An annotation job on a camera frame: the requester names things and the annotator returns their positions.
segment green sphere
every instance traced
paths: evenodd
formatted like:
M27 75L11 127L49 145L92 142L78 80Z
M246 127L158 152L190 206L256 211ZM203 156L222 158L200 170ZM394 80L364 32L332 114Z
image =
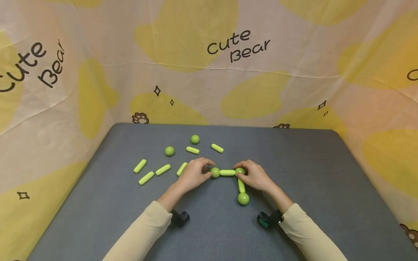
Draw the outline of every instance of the green sphere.
M244 175L245 175L245 170L244 170L243 168L241 168L241 167L238 167L238 168L235 170L235 174L237 174L237 173L242 173L242 174L244 174Z
M217 167L213 167L210 172L212 172L212 177L217 178L221 175L221 171Z
M247 193L238 194L238 203L245 206L250 202L250 196Z
M193 144L198 144L200 141L200 138L197 135L193 135L190 140Z
M166 153L167 156L173 156L174 155L174 148L169 146L166 147L166 150L164 151Z

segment wrist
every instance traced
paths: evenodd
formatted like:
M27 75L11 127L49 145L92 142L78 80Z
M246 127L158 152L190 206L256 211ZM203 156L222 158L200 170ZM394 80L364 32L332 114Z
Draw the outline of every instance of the wrist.
M280 187L277 186L273 181L270 181L270 183L263 189L263 192L267 193L268 195L273 195L277 193L277 191L280 191Z
M184 194L188 192L187 189L181 184L179 181L176 181L175 183L171 184L170 189L173 190L174 193L178 194L180 197L182 197Z

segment wrist tracker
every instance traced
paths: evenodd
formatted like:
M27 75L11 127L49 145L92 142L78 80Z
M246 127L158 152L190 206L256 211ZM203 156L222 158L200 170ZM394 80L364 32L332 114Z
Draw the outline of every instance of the wrist tracker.
M276 209L270 216L264 212L260 212L257 216L258 223L260 223L264 228L270 228L282 223L284 220L285 217L278 209Z

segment cloth backdrop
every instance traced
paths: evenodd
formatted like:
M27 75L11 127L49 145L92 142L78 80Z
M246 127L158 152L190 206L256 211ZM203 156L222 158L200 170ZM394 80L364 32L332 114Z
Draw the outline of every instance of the cloth backdrop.
M118 122L332 129L418 248L417 1L1 0L0 12L0 260L28 257Z

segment cream long sleeve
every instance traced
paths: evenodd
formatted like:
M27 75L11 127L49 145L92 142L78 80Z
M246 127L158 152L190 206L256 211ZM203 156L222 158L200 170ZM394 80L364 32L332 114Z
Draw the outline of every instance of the cream long sleeve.
M284 213L285 220L280 227L296 243L308 261L347 261L340 249L308 217L301 207L294 203Z
M173 214L153 201L109 250L103 261L140 261L167 230Z
M298 204L290 206L284 216L281 228L296 243L308 261L347 261L338 247ZM170 225L171 217L172 214L160 203L153 201L123 233L103 261L143 260L155 241Z

